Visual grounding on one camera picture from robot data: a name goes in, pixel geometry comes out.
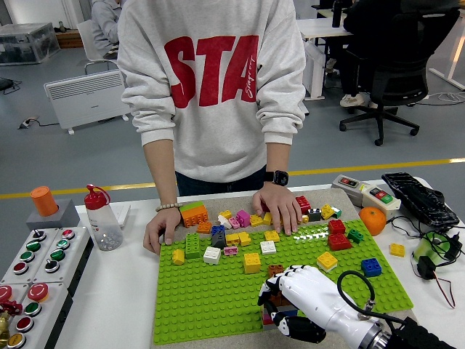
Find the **person's right hand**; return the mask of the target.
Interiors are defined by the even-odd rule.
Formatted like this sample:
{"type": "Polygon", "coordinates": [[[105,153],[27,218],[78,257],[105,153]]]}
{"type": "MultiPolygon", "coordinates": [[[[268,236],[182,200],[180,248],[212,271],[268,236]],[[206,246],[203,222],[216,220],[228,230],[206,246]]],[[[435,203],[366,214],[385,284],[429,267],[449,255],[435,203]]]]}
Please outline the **person's right hand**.
{"type": "Polygon", "coordinates": [[[162,209],[146,225],[143,246],[150,252],[157,255],[161,252],[161,243],[159,242],[159,233],[164,231],[164,241],[166,245],[171,245],[174,240],[175,228],[181,220],[181,214],[178,208],[162,209]]]}

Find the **white black-fingered right robot hand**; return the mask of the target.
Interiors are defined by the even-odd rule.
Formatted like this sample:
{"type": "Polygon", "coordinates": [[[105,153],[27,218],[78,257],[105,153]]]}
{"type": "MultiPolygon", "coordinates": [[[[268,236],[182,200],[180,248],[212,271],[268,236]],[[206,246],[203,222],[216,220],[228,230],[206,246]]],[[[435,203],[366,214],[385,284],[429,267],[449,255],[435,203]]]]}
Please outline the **white black-fingered right robot hand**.
{"type": "Polygon", "coordinates": [[[349,348],[387,346],[388,336],[382,332],[377,319],[359,319],[359,312],[343,300],[335,283],[308,265],[291,266],[266,280],[259,292],[258,304],[265,307],[282,334],[296,340],[319,343],[330,331],[340,335],[349,348]],[[304,316],[287,316],[278,311],[270,301],[278,293],[304,316]]]}

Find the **person's left hand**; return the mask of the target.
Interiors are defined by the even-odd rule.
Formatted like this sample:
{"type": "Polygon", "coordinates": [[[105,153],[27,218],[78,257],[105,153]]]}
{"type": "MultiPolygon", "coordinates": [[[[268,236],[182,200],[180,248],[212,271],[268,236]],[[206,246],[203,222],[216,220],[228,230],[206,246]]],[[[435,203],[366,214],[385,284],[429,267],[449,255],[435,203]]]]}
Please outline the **person's left hand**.
{"type": "Polygon", "coordinates": [[[252,207],[256,215],[262,215],[262,204],[269,209],[277,232],[283,230],[288,236],[297,232],[298,225],[302,221],[302,212],[289,189],[272,182],[265,182],[252,197],[252,207]]]}

